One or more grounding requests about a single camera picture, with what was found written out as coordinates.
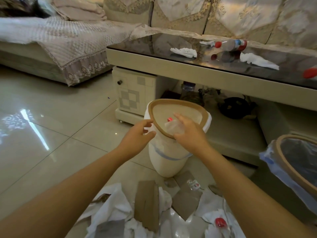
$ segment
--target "person's right hand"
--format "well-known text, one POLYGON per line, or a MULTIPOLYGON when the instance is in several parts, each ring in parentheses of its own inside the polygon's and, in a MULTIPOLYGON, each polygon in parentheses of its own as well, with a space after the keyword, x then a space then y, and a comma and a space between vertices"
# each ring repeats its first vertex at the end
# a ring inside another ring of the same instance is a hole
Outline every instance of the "person's right hand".
POLYGON ((174 134, 176 141, 188 152, 198 157, 201 156, 201 154, 210 147, 203 129, 186 116, 182 116, 179 113, 174 113, 174 116, 185 127, 183 134, 174 134))

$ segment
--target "bottle label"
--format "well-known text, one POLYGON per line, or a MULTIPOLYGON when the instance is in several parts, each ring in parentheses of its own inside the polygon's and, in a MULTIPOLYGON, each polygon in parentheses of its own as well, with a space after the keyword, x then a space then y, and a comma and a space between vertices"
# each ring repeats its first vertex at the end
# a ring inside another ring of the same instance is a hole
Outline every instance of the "bottle label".
POLYGON ((243 51, 247 47, 247 40, 236 39, 235 40, 235 47, 232 51, 243 51))

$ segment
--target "folded blanket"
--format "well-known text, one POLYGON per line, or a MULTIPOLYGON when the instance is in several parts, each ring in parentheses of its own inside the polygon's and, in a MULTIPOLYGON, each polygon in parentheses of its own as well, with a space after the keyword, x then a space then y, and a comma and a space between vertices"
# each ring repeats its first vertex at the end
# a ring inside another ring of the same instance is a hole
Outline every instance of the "folded blanket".
POLYGON ((106 20, 105 11, 95 3, 85 0, 52 0, 52 6, 64 20, 106 20))

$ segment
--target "white trash can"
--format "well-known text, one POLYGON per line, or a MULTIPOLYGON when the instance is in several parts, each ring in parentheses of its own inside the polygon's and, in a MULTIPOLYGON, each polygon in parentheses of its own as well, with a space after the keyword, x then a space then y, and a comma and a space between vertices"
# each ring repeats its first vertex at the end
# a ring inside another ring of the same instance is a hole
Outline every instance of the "white trash can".
POLYGON ((150 160, 163 177, 176 175, 185 165, 188 157, 192 156, 176 142, 174 137, 166 132, 165 123, 174 112, 180 113, 200 124, 207 132, 211 123, 211 115, 198 104, 175 99, 157 99, 147 106, 144 119, 153 119, 149 131, 156 131, 156 136, 149 143, 150 160))

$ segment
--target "sofa cushion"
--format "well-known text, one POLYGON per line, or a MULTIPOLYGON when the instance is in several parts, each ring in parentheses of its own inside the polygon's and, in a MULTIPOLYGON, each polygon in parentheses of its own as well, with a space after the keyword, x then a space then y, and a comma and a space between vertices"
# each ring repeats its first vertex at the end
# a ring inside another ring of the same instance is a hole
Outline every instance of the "sofa cushion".
POLYGON ((151 24, 153 0, 104 0, 108 20, 151 24))
POLYGON ((152 27, 203 34, 210 0, 155 0, 152 27))
POLYGON ((267 44, 317 49, 317 0, 286 0, 267 44))
POLYGON ((204 34, 266 43, 282 0, 213 0, 204 34))

